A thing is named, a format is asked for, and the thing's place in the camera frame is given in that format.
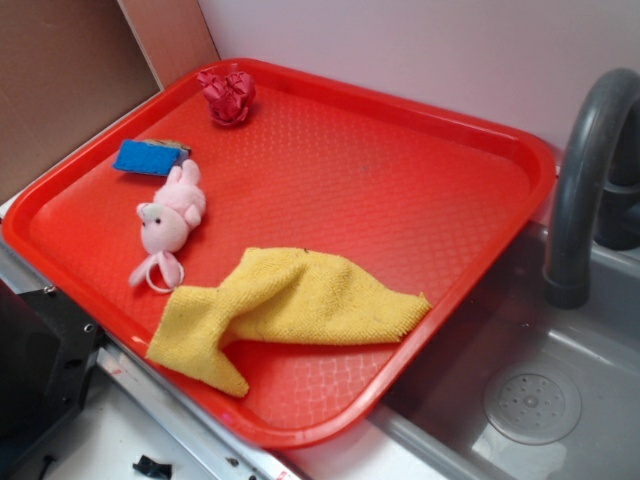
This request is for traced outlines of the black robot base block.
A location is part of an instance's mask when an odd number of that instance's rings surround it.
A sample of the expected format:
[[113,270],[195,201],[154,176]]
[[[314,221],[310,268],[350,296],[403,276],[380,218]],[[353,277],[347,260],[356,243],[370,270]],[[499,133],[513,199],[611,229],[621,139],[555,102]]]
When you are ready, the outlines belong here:
[[1,467],[83,409],[101,327],[55,288],[1,285]]

